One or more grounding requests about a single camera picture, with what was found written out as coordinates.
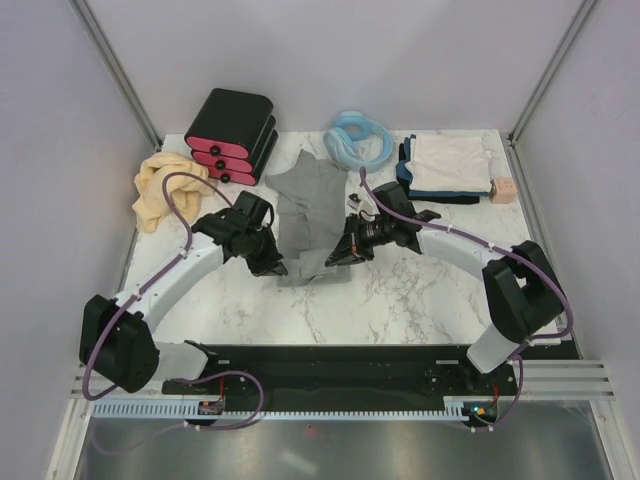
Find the grey t shirt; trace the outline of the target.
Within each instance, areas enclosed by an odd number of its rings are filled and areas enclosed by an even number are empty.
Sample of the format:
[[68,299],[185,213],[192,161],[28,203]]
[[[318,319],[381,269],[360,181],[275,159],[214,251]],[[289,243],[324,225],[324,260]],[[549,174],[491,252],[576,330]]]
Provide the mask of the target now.
[[288,271],[278,286],[351,280],[349,267],[325,265],[344,231],[347,176],[336,162],[302,149],[291,169],[266,178],[266,186],[278,193],[277,244]]

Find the light blue headphones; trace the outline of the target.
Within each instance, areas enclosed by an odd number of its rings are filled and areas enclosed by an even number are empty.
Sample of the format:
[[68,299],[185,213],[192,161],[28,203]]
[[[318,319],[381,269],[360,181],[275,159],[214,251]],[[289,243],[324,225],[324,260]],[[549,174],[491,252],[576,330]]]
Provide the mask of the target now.
[[[371,160],[364,159],[358,143],[377,137],[381,141],[381,151]],[[393,139],[389,130],[377,120],[359,111],[342,111],[336,115],[331,127],[323,134],[323,143],[329,156],[343,167],[359,171],[377,172],[390,159]]]

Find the yellow t shirt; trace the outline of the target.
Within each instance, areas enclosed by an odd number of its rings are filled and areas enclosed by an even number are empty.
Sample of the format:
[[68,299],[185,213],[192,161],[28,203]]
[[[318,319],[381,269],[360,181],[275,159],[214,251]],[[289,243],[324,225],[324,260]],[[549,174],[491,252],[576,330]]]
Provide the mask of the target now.
[[163,181],[171,173],[179,172],[167,183],[167,192],[181,215],[192,223],[196,220],[204,196],[212,190],[184,173],[194,174],[208,180],[208,170],[179,154],[158,152],[140,165],[134,184],[139,198],[132,205],[136,215],[137,229],[142,233],[153,233],[158,225],[171,213],[163,193]]

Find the black pink drawer box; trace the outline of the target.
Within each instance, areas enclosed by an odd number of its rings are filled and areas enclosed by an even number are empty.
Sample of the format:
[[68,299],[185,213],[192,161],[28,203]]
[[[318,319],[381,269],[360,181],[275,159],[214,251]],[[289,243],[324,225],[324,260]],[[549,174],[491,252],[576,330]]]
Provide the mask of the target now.
[[259,183],[279,134],[272,101],[260,94],[213,89],[184,135],[192,158],[223,183]]

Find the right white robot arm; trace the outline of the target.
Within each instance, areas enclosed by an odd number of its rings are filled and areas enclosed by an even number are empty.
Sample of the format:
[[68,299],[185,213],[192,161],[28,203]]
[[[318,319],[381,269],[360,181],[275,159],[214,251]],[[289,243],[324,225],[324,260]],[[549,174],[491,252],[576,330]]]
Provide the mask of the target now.
[[351,266],[372,261],[379,246],[395,244],[416,254],[445,261],[483,283],[491,323],[469,347],[469,362],[458,368],[467,392],[483,392],[498,366],[531,341],[550,339],[541,329],[568,311],[568,301],[541,247],[525,241],[498,246],[441,220],[416,212],[401,185],[388,182],[369,192],[378,213],[350,214],[344,232],[325,265]]

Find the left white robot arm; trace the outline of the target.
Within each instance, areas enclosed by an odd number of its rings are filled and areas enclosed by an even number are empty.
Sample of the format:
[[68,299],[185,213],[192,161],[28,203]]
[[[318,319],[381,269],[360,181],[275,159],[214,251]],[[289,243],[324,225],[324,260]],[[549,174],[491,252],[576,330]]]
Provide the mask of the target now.
[[85,373],[98,373],[128,393],[150,381],[180,379],[198,393],[219,382],[218,367],[190,341],[157,343],[153,333],[167,313],[205,276],[232,258],[252,275],[284,276],[271,223],[273,206],[247,191],[234,204],[199,218],[172,258],[112,298],[96,295],[85,305],[79,359]]

